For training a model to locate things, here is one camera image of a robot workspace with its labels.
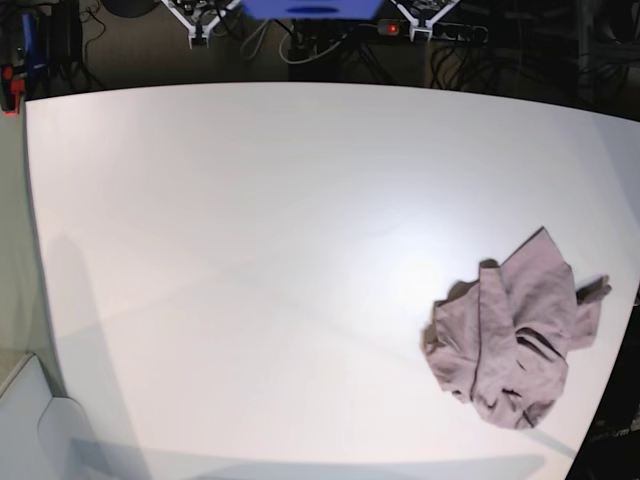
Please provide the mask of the blue plastic bin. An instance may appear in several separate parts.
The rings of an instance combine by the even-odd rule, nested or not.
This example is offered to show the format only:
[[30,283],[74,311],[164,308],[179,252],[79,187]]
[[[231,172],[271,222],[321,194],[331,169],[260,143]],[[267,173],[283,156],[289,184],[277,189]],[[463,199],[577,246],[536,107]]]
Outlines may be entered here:
[[244,0],[256,19],[371,19],[382,0]]

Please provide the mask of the black power strip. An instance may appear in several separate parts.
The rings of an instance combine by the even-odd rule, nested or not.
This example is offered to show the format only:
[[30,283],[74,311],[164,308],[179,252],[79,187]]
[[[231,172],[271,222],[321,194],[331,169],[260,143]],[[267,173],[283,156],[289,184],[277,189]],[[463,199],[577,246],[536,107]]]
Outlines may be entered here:
[[438,22],[427,31],[411,31],[408,20],[382,19],[376,23],[377,32],[382,36],[398,37],[409,41],[446,41],[454,43],[486,44],[489,30],[484,26],[462,23]]

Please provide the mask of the white aluminium frame right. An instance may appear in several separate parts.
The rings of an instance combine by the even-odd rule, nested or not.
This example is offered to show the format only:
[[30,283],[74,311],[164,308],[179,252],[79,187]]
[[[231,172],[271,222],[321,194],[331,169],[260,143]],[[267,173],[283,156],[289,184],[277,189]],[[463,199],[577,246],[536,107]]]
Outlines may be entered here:
[[408,37],[430,41],[434,26],[453,10],[460,0],[391,0],[394,7],[408,22]]

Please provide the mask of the white aluminium frame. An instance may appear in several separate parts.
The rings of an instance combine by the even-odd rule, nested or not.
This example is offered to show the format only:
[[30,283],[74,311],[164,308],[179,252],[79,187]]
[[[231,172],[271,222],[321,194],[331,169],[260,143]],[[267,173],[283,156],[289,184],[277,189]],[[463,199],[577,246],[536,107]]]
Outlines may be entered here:
[[190,48],[209,46],[213,30],[241,5],[232,1],[161,0],[160,3],[186,29]]
[[394,7],[408,22],[408,37],[430,41],[434,26],[453,10],[460,0],[391,0]]

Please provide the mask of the red and black clamp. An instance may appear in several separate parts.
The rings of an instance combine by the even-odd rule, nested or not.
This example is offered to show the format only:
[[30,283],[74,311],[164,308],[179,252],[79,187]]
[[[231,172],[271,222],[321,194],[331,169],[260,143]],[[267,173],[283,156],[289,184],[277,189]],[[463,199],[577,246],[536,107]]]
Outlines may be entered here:
[[20,112],[21,97],[26,90],[26,70],[23,66],[1,65],[1,110],[5,116]]

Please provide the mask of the white aluminium frame left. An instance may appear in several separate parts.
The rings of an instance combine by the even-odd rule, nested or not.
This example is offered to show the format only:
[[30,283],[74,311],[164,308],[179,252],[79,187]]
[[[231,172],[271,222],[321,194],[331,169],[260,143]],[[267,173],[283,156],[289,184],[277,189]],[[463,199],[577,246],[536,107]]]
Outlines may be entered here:
[[161,0],[160,3],[186,29],[190,48],[209,46],[213,30],[241,5],[232,1]]

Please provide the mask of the mauve pink t-shirt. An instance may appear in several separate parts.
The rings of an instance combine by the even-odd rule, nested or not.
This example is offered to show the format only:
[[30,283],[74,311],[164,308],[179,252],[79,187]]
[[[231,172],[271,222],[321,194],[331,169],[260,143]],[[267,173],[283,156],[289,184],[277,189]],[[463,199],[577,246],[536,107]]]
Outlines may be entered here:
[[535,428],[562,396],[569,353],[596,338],[607,277],[577,288],[545,228],[435,302],[422,350],[440,388],[494,426]]

